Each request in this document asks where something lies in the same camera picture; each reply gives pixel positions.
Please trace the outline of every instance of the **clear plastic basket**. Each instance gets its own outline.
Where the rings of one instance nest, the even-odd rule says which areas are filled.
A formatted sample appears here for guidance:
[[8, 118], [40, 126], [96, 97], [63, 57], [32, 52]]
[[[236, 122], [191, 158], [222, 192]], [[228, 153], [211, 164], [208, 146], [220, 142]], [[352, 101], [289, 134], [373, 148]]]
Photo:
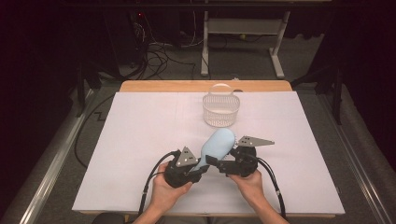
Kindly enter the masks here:
[[[214, 92], [215, 88], [226, 87], [230, 92]], [[216, 84], [204, 96], [204, 120], [214, 127], [228, 127], [235, 123], [239, 110], [239, 98], [233, 95], [233, 89], [227, 84]]]

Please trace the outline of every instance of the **hand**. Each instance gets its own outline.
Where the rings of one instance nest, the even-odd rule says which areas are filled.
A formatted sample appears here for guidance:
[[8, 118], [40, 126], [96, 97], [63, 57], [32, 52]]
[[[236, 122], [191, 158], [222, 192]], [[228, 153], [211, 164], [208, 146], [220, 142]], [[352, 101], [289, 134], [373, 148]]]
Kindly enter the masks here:
[[[165, 168], [167, 165], [168, 162], [161, 164], [158, 167], [158, 173], [165, 172]], [[187, 193], [192, 186], [192, 182], [189, 182], [184, 186], [174, 189], [166, 183], [165, 178], [162, 174], [156, 175], [153, 183], [154, 185], [149, 206], [158, 209], [162, 213], [165, 213], [166, 211], [171, 209], [175, 205], [177, 199]]]
[[256, 170], [247, 177], [239, 175], [229, 175], [238, 186], [248, 204], [254, 207], [257, 203], [265, 200], [264, 191], [262, 189], [262, 173]]
[[262, 173], [260, 171], [256, 170], [248, 177], [239, 175], [229, 175], [229, 177], [236, 183], [242, 196], [254, 209], [262, 223], [288, 223], [266, 200], [262, 189]]

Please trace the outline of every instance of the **white paper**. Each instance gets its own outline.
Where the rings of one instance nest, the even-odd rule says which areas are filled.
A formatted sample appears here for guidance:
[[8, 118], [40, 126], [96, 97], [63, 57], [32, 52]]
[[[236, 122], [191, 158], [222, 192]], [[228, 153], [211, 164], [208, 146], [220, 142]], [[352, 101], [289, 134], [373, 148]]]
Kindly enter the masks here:
[[[93, 152], [73, 210], [136, 212], [146, 180], [166, 153], [201, 147], [217, 129], [203, 119], [205, 92], [119, 92]], [[318, 144], [296, 92], [238, 92], [241, 106], [234, 125], [243, 135], [274, 141], [257, 147], [276, 175], [290, 214], [344, 214]], [[260, 167], [264, 193], [280, 211], [274, 186]], [[149, 204], [149, 187], [146, 205]], [[169, 214], [254, 214], [235, 183], [210, 167]]]

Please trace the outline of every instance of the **wooden table edge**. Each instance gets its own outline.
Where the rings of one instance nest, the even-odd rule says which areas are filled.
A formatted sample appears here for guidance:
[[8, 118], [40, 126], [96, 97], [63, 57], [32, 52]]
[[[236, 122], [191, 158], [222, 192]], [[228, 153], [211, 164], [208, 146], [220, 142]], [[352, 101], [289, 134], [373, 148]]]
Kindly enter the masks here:
[[129, 80], [124, 81], [120, 92], [134, 91], [208, 91], [215, 84], [224, 83], [237, 91], [292, 91], [285, 80]]
[[[79, 211], [81, 214], [89, 215], [89, 216], [97, 216], [105, 211]], [[132, 211], [123, 211], [118, 212], [124, 215], [137, 215], [137, 212]], [[223, 214], [223, 213], [204, 213], [204, 214], [195, 214], [195, 213], [168, 213], [165, 214], [169, 217], [257, 217], [256, 214], [242, 214], [242, 213], [230, 213], [230, 214]], [[312, 213], [288, 213], [286, 217], [319, 217], [319, 218], [334, 218], [337, 216], [336, 214], [312, 214]]]

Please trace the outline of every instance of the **human hand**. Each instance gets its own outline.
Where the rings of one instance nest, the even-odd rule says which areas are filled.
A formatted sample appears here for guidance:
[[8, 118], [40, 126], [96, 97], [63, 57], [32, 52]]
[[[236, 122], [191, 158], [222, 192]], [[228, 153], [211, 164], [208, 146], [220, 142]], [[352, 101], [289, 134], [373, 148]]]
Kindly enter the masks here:
[[[168, 162], [161, 164], [158, 167], [158, 173], [165, 172], [167, 165]], [[153, 180], [153, 189], [149, 206], [158, 209], [162, 213], [165, 213], [175, 205], [178, 198], [190, 190], [191, 186], [192, 182], [189, 182], [179, 188], [174, 189], [166, 183], [162, 174], [156, 175]]]
[[262, 173], [260, 171], [256, 170], [247, 177], [239, 175], [229, 175], [229, 177], [236, 183], [242, 196], [250, 206], [254, 207], [262, 200], [266, 200], [262, 188]]

